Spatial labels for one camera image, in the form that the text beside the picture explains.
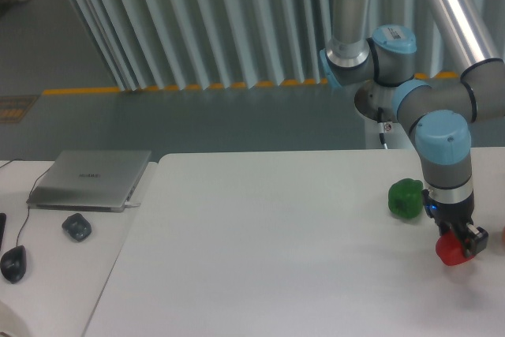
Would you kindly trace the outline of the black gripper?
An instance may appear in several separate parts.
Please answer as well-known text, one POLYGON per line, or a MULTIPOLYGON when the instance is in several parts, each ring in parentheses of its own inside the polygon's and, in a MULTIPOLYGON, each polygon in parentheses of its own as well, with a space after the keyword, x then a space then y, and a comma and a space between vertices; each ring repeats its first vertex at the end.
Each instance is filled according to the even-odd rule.
POLYGON ((486 249, 488 232, 482 227, 473 225, 473 193, 465 200, 451 204, 432 199, 427 189, 422 190, 421 196, 425 212, 429 218, 434 219, 439 227, 440 236, 452 230, 462 246, 465 258, 476 256, 486 249))

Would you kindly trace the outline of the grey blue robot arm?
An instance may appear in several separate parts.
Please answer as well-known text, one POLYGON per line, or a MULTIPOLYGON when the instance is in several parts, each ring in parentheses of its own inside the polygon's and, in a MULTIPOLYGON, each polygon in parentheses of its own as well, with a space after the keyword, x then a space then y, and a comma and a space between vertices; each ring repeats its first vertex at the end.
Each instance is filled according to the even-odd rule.
POLYGON ((469 125, 504 115, 504 62, 473 0, 428 0, 459 72, 456 84, 434 88, 414 76, 415 35, 396 24, 365 31, 370 0, 333 0, 331 38, 320 52, 329 83, 368 83, 363 114, 400 124, 421 161, 427 216, 440 239, 468 260, 488 232, 473 222, 469 125))

